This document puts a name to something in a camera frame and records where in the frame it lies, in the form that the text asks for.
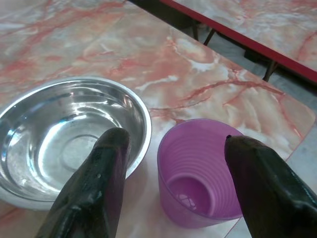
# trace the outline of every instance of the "gray tile floor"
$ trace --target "gray tile floor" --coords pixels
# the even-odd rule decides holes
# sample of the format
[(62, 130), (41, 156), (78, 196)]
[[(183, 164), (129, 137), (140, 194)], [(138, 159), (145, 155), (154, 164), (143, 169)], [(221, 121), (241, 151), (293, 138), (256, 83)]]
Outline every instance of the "gray tile floor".
[[(192, 35), (191, 29), (184, 32)], [(208, 35), (205, 28), (199, 30), (199, 39), (203, 42)], [(265, 63), (254, 63), (244, 58), (245, 50), (236, 44), (214, 34), (208, 46), (248, 71), (263, 77), (266, 71)], [(300, 77), (277, 69), (270, 77), (269, 83), (283, 92), (296, 98), (310, 107), (317, 114), (317, 86), (307, 83)], [(289, 166), (317, 193), (317, 123), (307, 135), (303, 143), (291, 155), (287, 163)], [(227, 238), (251, 238), (247, 225), (241, 219), (232, 229)]]

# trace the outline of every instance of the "purple plastic cup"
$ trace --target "purple plastic cup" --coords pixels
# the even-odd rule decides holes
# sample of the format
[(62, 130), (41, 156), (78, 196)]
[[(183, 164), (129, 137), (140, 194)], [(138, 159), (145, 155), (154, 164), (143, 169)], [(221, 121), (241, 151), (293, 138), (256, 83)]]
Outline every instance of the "purple plastic cup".
[(242, 135), (215, 120), (176, 125), (158, 148), (160, 202), (166, 215), (185, 228), (201, 228), (242, 216), (224, 159), (227, 135)]

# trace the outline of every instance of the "stainless steel bowl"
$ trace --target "stainless steel bowl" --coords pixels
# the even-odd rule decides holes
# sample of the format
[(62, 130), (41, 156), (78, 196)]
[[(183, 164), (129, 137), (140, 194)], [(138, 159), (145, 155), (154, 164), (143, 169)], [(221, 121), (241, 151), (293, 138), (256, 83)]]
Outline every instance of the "stainless steel bowl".
[(126, 177), (142, 161), (151, 119), (127, 87), (98, 77), (71, 77), (36, 88), (0, 113), (0, 199), (49, 210), (99, 136), (112, 127), (131, 135)]

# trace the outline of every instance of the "cup bottom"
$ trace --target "cup bottom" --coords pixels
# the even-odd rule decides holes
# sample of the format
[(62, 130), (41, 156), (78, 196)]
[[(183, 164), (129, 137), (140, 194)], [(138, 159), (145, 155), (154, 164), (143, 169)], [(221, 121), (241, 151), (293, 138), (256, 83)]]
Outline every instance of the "cup bottom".
[(210, 215), (211, 196), (206, 186), (193, 177), (177, 176), (167, 186), (176, 198), (190, 210)]

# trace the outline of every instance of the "pink marble tabletop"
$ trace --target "pink marble tabletop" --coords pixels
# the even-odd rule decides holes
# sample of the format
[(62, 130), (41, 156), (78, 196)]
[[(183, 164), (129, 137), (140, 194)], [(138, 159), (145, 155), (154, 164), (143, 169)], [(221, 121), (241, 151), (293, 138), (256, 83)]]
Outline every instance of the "pink marble tabletop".
[(317, 82), (317, 1), (161, 1)]
[[(153, 137), (127, 180), (117, 238), (223, 238), (237, 222), (184, 230), (159, 205), (156, 153), (163, 135), (187, 119), (222, 121), (284, 159), (315, 114), (240, 66), (122, 0), (0, 0), (0, 106), (43, 82), (102, 76), (148, 106)], [(0, 202), (0, 238), (31, 238), (46, 212)]]

